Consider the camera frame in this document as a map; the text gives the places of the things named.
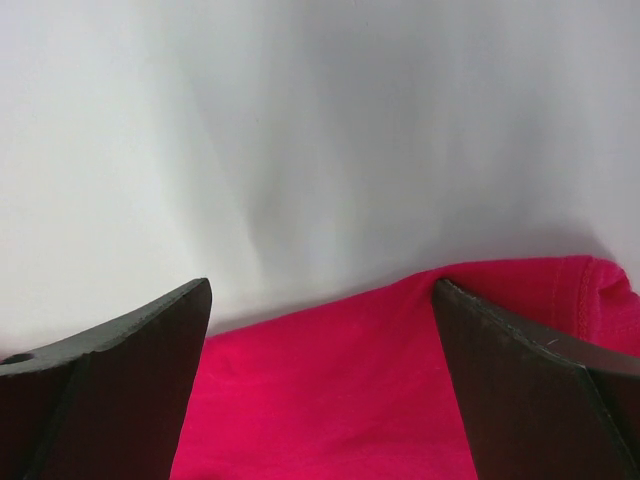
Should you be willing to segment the pink t shirt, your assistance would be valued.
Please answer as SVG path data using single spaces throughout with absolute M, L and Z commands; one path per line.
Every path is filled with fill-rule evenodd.
M 472 479 L 431 305 L 441 277 L 628 355 L 639 298 L 591 256 L 440 267 L 209 338 L 175 479 Z

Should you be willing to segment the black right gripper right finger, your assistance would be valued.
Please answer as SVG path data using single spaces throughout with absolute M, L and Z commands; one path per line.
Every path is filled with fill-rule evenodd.
M 449 280 L 432 305 L 478 478 L 638 478 L 638 358 Z

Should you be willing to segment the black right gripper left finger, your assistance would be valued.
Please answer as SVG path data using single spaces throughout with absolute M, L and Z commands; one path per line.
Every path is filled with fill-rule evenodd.
M 207 279 L 1 362 L 4 479 L 167 479 L 212 305 Z

